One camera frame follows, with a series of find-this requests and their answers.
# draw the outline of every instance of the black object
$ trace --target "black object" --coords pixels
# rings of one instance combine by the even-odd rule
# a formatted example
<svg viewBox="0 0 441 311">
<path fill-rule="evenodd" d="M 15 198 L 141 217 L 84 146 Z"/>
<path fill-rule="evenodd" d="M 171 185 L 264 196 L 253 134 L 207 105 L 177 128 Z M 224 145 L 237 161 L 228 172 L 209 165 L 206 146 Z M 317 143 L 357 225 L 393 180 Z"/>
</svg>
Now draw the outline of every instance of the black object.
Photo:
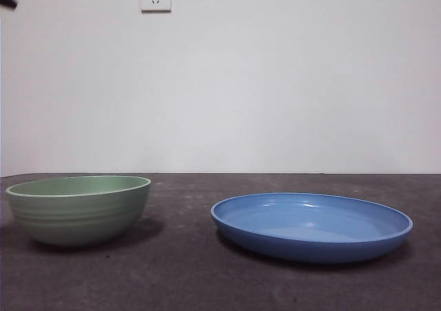
<svg viewBox="0 0 441 311">
<path fill-rule="evenodd" d="M 15 1 L 15 0 L 0 0 L 0 5 L 11 8 L 11 9 L 15 9 L 17 7 L 17 1 Z"/>
</svg>

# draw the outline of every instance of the white wall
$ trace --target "white wall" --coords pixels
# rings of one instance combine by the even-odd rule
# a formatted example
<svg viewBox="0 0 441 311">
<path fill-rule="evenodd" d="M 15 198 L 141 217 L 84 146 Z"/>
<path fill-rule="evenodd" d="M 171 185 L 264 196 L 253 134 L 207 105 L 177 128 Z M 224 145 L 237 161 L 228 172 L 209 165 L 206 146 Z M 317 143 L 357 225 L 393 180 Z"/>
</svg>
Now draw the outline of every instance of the white wall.
<svg viewBox="0 0 441 311">
<path fill-rule="evenodd" d="M 19 0 L 2 174 L 441 172 L 441 0 Z"/>
</svg>

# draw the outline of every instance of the plate rim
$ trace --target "plate rim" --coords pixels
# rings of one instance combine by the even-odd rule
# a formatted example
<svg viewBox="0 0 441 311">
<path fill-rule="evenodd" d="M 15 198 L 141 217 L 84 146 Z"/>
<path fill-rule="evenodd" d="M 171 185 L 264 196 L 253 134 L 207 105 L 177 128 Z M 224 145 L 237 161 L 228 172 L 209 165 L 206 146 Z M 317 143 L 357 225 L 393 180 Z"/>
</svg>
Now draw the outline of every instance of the plate rim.
<svg viewBox="0 0 441 311">
<path fill-rule="evenodd" d="M 325 197 L 337 197 L 339 199 L 349 199 L 351 201 L 359 201 L 359 202 L 365 202 L 365 203 L 370 203 L 370 204 L 374 204 L 389 210 L 392 210 L 394 212 L 397 212 L 398 214 L 402 215 L 408 222 L 407 227 L 398 232 L 398 233 L 394 233 L 394 234 L 389 234 L 389 235 L 384 235 L 375 239 L 361 239 L 361 240 L 357 240 L 357 241 L 324 241 L 324 240 L 316 240 L 316 239 L 297 239 L 297 238 L 293 238 L 293 237 L 283 237 L 277 234 L 263 234 L 261 232 L 257 232 L 255 230 L 244 230 L 243 228 L 237 226 L 237 225 L 232 225 L 230 223 L 226 223 L 224 220 L 222 220 L 214 211 L 215 209 L 220 206 L 222 203 L 226 203 L 228 201 L 231 201 L 233 199 L 239 199 L 239 198 L 243 198 L 243 197 L 250 197 L 250 196 L 257 196 L 257 195 L 279 195 L 279 194 L 294 194 L 294 195 L 315 195 L 315 196 L 325 196 Z M 372 202 L 372 201 L 366 201 L 364 199 L 356 199 L 353 197 L 346 197 L 346 196 L 338 196 L 338 195 L 331 195 L 331 194 L 320 194 L 320 193 L 313 193 L 313 192 L 261 192 L 261 193 L 256 193 L 256 194 L 244 194 L 244 195 L 238 195 L 238 196 L 234 196 L 234 197 L 229 197 L 228 199 L 224 199 L 222 201 L 219 201 L 217 203 L 215 203 L 211 210 L 210 210 L 212 217 L 215 221 L 219 221 L 220 223 L 222 223 L 223 225 L 229 226 L 231 228 L 234 228 L 236 230 L 240 230 L 242 232 L 246 232 L 246 233 L 252 233 L 252 234 L 257 234 L 260 235 L 262 237 L 270 237 L 270 238 L 275 238 L 275 239 L 283 239 L 283 240 L 289 240 L 289 241 L 299 241 L 299 242 L 307 242 L 307 243 L 368 243 L 368 242 L 377 242 L 377 241 L 385 241 L 385 240 L 390 240 L 390 239 L 394 239 L 396 237 L 401 237 L 403 235 L 406 235 L 407 233 L 409 233 L 412 228 L 413 228 L 413 221 L 412 219 L 405 213 L 392 208 L 390 206 L 387 205 L 383 205 L 380 203 L 376 203 L 376 202 Z"/>
</svg>

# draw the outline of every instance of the ridged bowl exterior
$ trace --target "ridged bowl exterior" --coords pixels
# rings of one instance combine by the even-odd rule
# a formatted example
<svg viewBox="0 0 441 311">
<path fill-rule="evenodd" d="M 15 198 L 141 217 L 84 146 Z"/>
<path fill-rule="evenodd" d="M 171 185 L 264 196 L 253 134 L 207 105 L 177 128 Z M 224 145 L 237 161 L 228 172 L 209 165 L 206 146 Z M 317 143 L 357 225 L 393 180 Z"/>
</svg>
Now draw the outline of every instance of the ridged bowl exterior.
<svg viewBox="0 0 441 311">
<path fill-rule="evenodd" d="M 15 220 L 34 239 L 85 246 L 116 237 L 135 223 L 143 212 L 149 186 L 61 197 L 24 196 L 9 192 L 10 188 L 7 194 Z"/>
</svg>

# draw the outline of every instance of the blue plate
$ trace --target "blue plate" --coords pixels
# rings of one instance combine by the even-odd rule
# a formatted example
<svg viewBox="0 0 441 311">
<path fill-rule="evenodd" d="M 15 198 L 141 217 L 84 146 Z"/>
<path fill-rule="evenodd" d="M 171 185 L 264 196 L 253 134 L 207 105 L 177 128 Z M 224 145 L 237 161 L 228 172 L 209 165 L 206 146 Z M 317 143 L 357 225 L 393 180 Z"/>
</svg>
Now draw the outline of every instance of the blue plate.
<svg viewBox="0 0 441 311">
<path fill-rule="evenodd" d="M 323 194 L 252 194 L 215 204 L 212 216 L 228 239 L 272 257 L 309 263 L 365 261 L 397 248 L 412 229 L 384 205 Z"/>
</svg>

